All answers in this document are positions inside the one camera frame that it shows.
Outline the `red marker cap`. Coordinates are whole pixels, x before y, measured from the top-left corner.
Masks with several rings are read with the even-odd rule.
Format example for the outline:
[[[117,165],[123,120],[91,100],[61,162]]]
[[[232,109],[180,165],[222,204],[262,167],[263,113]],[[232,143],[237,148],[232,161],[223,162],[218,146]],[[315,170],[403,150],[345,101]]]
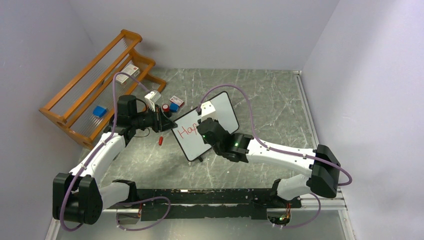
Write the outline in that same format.
[[[164,137],[163,137],[163,136],[160,136],[160,137],[159,137],[159,140],[158,140],[158,145],[159,145],[159,146],[162,146],[162,144],[163,144],[163,140],[164,140]]]

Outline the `black framed whiteboard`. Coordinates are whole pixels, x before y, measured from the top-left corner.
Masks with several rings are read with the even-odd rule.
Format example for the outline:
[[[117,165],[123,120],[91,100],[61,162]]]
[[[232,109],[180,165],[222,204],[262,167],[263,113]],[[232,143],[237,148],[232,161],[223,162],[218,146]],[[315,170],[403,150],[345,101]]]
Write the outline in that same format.
[[[207,101],[214,107],[216,119],[225,130],[232,134],[239,129],[240,124],[226,91],[208,98]],[[172,133],[188,161],[194,161],[211,149],[211,146],[205,144],[198,133],[197,126],[200,120],[201,115],[197,113],[195,106],[174,120],[177,127],[172,129]]]

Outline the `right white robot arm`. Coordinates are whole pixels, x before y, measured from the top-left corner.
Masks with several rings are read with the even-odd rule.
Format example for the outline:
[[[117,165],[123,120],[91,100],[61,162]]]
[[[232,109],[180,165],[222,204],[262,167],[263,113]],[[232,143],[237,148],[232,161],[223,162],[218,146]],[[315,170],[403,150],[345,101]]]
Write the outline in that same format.
[[[310,193],[328,199],[337,195],[341,164],[326,145],[295,148],[256,140],[249,134],[229,133],[212,118],[200,121],[197,131],[218,156],[231,162],[270,164],[297,172],[275,182],[269,197],[275,207]]]

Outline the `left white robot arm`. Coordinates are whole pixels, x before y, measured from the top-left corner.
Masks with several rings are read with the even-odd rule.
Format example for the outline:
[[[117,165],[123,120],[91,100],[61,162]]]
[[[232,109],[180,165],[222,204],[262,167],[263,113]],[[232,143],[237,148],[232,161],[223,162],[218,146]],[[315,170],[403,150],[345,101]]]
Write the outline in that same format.
[[[97,145],[78,166],[55,176],[52,183],[52,217],[55,220],[79,226],[93,225],[105,209],[115,205],[132,208],[138,203],[140,197],[134,181],[118,179],[106,187],[98,186],[98,181],[137,130],[151,129],[161,133],[177,127],[171,120],[168,105],[155,105],[139,112],[138,102],[140,99],[134,95],[120,96]]]

